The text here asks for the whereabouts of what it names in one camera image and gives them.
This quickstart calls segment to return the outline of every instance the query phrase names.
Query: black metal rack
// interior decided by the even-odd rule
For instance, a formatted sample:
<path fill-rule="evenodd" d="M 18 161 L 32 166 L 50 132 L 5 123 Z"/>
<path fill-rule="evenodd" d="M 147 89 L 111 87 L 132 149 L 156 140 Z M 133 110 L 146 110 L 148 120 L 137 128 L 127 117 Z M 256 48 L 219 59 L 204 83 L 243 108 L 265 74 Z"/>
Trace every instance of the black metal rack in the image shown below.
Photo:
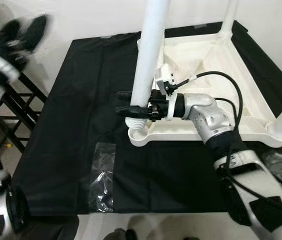
<path fill-rule="evenodd" d="M 15 114 L 15 116 L 0 115 L 0 128 L 5 133 L 4 139 L 1 142 L 4 142 L 7 138 L 9 138 L 17 149 L 23 153 L 25 146 L 22 141 L 28 141 L 29 138 L 16 136 L 16 131 L 22 123 L 31 132 L 33 131 L 41 112 L 34 111 L 30 107 L 30 104 L 35 97 L 45 103 L 47 97 L 24 73 L 21 73 L 19 81 L 23 83 L 31 91 L 31 93 L 18 93 L 12 86 L 5 86 L 6 92 L 0 100 L 0 107 L 5 104 Z M 12 128 L 10 128 L 5 120 L 18 121 Z"/>

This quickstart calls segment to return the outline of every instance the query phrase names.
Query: tile floor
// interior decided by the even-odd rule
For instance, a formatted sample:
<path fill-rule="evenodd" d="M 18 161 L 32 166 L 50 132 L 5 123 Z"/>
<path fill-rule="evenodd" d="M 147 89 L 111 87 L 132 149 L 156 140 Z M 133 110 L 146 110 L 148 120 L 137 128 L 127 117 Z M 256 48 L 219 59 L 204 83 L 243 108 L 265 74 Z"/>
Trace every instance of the tile floor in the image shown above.
<path fill-rule="evenodd" d="M 227 213 L 79 215 L 74 240 L 102 240 L 116 228 L 134 229 L 139 240 L 257 240 L 249 227 L 231 220 Z"/>

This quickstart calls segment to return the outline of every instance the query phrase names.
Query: floor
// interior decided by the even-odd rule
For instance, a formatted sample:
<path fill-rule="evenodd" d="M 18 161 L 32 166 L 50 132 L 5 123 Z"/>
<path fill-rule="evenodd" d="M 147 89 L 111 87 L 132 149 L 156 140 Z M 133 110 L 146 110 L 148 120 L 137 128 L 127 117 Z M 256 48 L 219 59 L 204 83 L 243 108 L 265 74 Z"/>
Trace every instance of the floor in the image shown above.
<path fill-rule="evenodd" d="M 102 240 L 116 228 L 134 229 L 139 240 L 257 240 L 249 227 L 232 221 L 227 213 L 79 215 L 74 240 Z"/>
<path fill-rule="evenodd" d="M 22 123 L 20 127 L 17 129 L 16 135 L 18 137 L 27 138 L 30 136 L 30 131 Z M 0 130 L 0 141 L 3 138 L 3 136 L 4 133 Z M 7 140 L 4 144 L 11 144 L 11 142 Z M 6 147 L 5 145 L 2 145 L 0 147 L 0 160 L 2 162 L 3 168 L 11 176 L 13 176 L 20 158 L 21 158 L 21 152 L 14 145 L 12 145 L 12 147 Z"/>

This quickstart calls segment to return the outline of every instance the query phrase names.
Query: black object in plastic bag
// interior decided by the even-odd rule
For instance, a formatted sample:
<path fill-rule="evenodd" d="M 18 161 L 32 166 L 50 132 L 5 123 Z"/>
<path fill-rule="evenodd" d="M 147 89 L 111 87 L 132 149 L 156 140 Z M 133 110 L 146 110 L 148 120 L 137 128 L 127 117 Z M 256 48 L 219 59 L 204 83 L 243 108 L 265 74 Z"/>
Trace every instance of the black object in plastic bag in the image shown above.
<path fill-rule="evenodd" d="M 95 146 L 89 188 L 89 209 L 113 212 L 113 168 L 116 145 L 98 142 Z"/>

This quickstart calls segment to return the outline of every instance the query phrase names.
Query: black cloth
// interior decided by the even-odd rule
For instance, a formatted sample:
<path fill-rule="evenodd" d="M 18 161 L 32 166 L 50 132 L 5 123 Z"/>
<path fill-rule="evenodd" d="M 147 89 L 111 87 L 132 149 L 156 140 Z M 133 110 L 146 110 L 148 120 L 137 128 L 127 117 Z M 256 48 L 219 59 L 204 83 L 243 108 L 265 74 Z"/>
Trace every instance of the black cloth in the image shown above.
<path fill-rule="evenodd" d="M 165 37 L 211 34 L 221 23 L 167 29 Z M 264 98 L 282 111 L 282 72 L 238 22 L 232 41 Z M 33 215 L 87 214 L 96 143 L 116 144 L 113 210 L 224 212 L 213 160 L 200 141 L 135 147 L 116 92 L 133 87 L 141 33 L 74 40 L 13 176 Z M 247 142 L 261 155 L 270 148 Z"/>
<path fill-rule="evenodd" d="M 79 227 L 77 216 L 32 217 L 29 225 L 19 234 L 20 240 L 72 240 Z"/>

